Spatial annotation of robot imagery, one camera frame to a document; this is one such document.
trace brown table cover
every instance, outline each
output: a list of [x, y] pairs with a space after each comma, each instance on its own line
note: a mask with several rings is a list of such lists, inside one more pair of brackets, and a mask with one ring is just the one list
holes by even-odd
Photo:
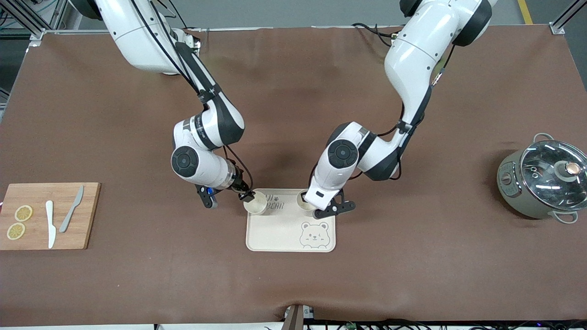
[[[306, 187], [343, 122], [379, 133], [397, 121], [376, 35], [201, 36], [202, 60], [245, 118], [234, 149], [256, 187]], [[290, 304], [342, 320], [587, 318], [587, 214], [527, 220], [495, 183], [537, 132], [587, 150], [586, 104], [564, 36], [492, 26], [455, 50], [402, 179], [345, 186], [357, 209], [337, 219], [334, 251], [252, 252], [236, 194], [207, 210], [171, 170], [174, 124], [202, 109], [188, 84], [133, 68], [109, 35], [46, 35], [0, 125], [0, 194], [28, 182], [102, 191], [87, 250], [0, 252], [0, 324], [262, 322]]]

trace bear face drawing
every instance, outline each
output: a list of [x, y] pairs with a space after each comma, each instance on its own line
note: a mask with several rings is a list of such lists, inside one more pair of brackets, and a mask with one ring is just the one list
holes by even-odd
[[305, 222], [302, 224], [302, 235], [299, 238], [299, 242], [303, 247], [319, 248], [325, 247], [330, 244], [330, 237], [328, 236], [327, 223], [310, 224]]

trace gray knife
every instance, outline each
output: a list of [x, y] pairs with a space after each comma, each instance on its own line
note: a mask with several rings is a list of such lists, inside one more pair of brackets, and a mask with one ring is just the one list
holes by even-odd
[[72, 219], [73, 210], [79, 205], [79, 203], [82, 202], [82, 196], [83, 196], [83, 185], [81, 185], [79, 187], [79, 191], [77, 192], [77, 196], [73, 200], [72, 208], [69, 209], [69, 212], [65, 216], [65, 219], [64, 219], [63, 223], [61, 224], [61, 227], [59, 227], [60, 233], [65, 233], [65, 231], [68, 229], [69, 220]]

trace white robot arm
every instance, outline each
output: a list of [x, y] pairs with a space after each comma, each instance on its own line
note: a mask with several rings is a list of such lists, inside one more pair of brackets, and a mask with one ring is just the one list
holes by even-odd
[[199, 41], [167, 24], [151, 0], [69, 0], [84, 16], [99, 18], [124, 58], [135, 68], [182, 75], [198, 94], [204, 110], [177, 123], [173, 130], [173, 171], [198, 188], [208, 208], [214, 195], [232, 189], [243, 200], [254, 198], [235, 163], [212, 152], [238, 142], [245, 124], [196, 54]]
[[355, 168], [373, 181], [388, 180], [396, 173], [410, 138], [424, 118], [433, 88], [432, 69], [451, 42], [467, 46], [485, 32], [496, 1], [400, 0], [400, 8], [411, 19], [393, 42], [384, 64], [404, 107], [397, 130], [387, 142], [356, 122], [335, 129], [304, 196], [319, 209], [314, 213], [316, 218], [343, 212], [334, 197]]

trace dried lemon slice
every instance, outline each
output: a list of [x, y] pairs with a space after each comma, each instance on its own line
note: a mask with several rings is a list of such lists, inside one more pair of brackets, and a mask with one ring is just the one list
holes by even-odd
[[25, 225], [21, 223], [12, 224], [12, 226], [8, 227], [8, 231], [6, 232], [6, 236], [8, 239], [13, 241], [21, 238], [25, 234]]
[[14, 212], [14, 219], [23, 222], [30, 219], [33, 216], [33, 208], [28, 205], [23, 205], [16, 209]]

